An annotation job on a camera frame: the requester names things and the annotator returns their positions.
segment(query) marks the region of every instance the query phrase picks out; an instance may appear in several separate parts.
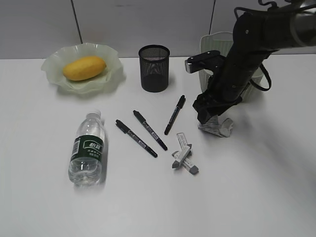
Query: green label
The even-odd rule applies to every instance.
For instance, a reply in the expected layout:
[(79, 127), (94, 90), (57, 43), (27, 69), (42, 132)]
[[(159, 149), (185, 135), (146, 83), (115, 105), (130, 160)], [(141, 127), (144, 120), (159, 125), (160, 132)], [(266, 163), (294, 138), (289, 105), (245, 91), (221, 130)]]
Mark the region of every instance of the green label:
[(74, 142), (71, 161), (80, 157), (90, 157), (101, 161), (104, 143), (96, 136), (84, 135), (77, 137)]

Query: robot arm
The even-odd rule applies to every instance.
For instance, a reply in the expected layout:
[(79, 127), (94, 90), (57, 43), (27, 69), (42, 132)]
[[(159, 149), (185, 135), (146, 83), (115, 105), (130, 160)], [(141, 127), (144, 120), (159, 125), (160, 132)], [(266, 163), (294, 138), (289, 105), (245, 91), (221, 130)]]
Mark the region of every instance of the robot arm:
[(262, 62), (273, 52), (316, 45), (316, 0), (292, 0), (280, 8), (270, 4), (273, 7), (266, 12), (235, 9), (235, 13), (245, 13), (237, 19), (234, 44), (226, 58), (210, 51), (186, 60), (188, 73), (202, 69), (214, 73), (208, 89), (193, 104), (202, 124), (242, 101), (240, 95), (251, 77), (259, 67), (265, 71)]

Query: black marker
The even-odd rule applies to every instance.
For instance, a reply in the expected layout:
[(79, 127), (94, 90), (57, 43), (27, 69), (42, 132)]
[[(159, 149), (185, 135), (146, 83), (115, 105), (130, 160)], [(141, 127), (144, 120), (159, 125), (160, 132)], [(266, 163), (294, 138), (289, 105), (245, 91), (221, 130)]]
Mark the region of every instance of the black marker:
[(131, 138), (133, 138), (142, 148), (144, 148), (149, 154), (151, 154), (153, 157), (157, 157), (158, 155), (156, 152), (153, 151), (145, 142), (142, 141), (138, 136), (136, 136), (135, 133), (133, 133), (124, 123), (122, 123), (120, 120), (117, 120), (116, 123), (117, 127), (122, 130), (123, 133), (127, 133)]
[(166, 127), (166, 130), (164, 131), (165, 135), (168, 135), (168, 133), (170, 132), (170, 129), (172, 128), (172, 125), (173, 125), (174, 121), (176, 120), (178, 113), (180, 112), (180, 109), (183, 108), (183, 105), (185, 102), (186, 102), (186, 98), (184, 97), (184, 95), (182, 95), (178, 104), (177, 104), (177, 107), (175, 108), (175, 110), (171, 116), (171, 119)]
[(146, 130), (152, 135), (152, 137), (158, 142), (158, 144), (167, 151), (167, 146), (163, 143), (163, 141), (158, 137), (158, 135), (153, 131), (153, 129), (148, 125), (146, 122), (146, 119), (140, 114), (140, 112), (134, 110), (133, 111), (135, 117), (138, 119), (138, 121), (146, 128)]

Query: mango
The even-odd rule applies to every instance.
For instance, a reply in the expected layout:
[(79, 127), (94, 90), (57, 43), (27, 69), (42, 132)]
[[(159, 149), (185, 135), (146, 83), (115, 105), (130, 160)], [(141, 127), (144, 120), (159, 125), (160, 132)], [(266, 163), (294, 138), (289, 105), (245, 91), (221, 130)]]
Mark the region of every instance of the mango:
[(87, 80), (102, 73), (106, 66), (102, 58), (87, 56), (66, 65), (63, 74), (69, 80)]

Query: water bottle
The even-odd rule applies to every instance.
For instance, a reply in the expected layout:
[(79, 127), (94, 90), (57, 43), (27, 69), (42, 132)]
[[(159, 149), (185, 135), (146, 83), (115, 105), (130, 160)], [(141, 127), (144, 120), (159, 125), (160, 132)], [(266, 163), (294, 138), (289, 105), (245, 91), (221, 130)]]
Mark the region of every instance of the water bottle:
[(98, 183), (102, 170), (102, 151), (107, 146), (101, 112), (93, 111), (78, 128), (69, 164), (69, 179), (78, 186)]

